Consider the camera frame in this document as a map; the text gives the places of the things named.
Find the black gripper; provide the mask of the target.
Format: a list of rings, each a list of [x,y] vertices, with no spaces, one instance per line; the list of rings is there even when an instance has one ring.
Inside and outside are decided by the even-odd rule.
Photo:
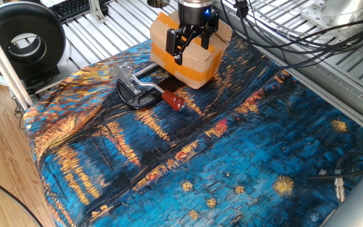
[[[178,5],[179,27],[170,28],[166,34],[166,51],[172,55],[175,62],[181,66],[183,63],[183,52],[191,42],[191,36],[184,40],[183,33],[187,30],[198,28],[202,30],[201,47],[209,48],[209,41],[213,33],[218,31],[219,12],[212,12],[212,5],[202,7],[191,7],[183,4]]]

